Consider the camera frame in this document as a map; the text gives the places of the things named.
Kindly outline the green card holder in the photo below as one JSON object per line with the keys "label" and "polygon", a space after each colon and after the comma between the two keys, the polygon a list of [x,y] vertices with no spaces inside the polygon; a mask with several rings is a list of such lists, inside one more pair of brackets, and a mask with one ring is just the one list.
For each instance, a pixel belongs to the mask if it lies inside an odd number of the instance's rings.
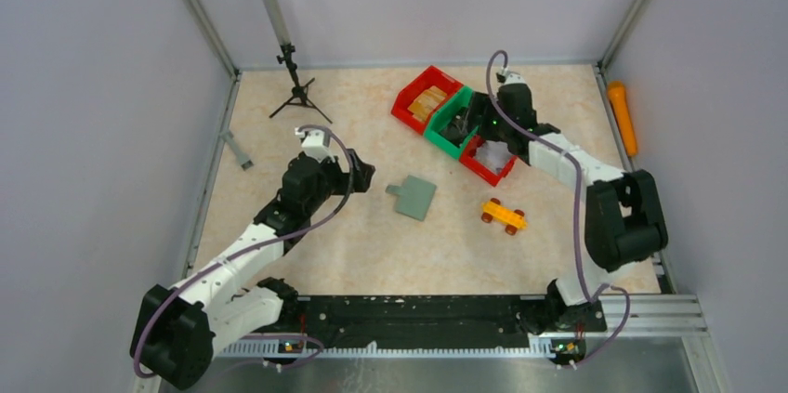
{"label": "green card holder", "polygon": [[417,221],[424,221],[437,191],[437,185],[420,177],[407,176],[399,185],[389,184],[386,194],[394,195],[394,211]]}

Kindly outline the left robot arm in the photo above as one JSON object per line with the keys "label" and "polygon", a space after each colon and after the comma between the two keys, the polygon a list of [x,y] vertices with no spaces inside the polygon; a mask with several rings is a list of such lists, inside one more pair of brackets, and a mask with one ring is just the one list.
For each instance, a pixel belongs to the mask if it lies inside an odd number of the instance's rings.
{"label": "left robot arm", "polygon": [[190,388],[218,352],[280,318],[282,292],[260,285],[243,293],[242,287],[319,227],[312,217],[331,197],[345,203],[370,188],[374,166],[353,149],[347,157],[343,171],[337,157],[300,152],[274,197],[225,251],[188,278],[145,293],[129,349],[138,377]]}

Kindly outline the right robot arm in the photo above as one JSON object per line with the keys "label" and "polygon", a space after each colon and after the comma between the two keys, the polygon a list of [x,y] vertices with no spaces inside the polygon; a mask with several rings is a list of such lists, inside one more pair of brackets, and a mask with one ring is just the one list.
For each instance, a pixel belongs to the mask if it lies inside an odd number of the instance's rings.
{"label": "right robot arm", "polygon": [[652,174],[604,164],[557,127],[538,122],[526,84],[505,83],[494,97],[472,92],[463,122],[483,141],[503,145],[573,192],[574,272],[548,284],[551,321],[565,321],[568,313],[593,304],[622,274],[668,244]]}

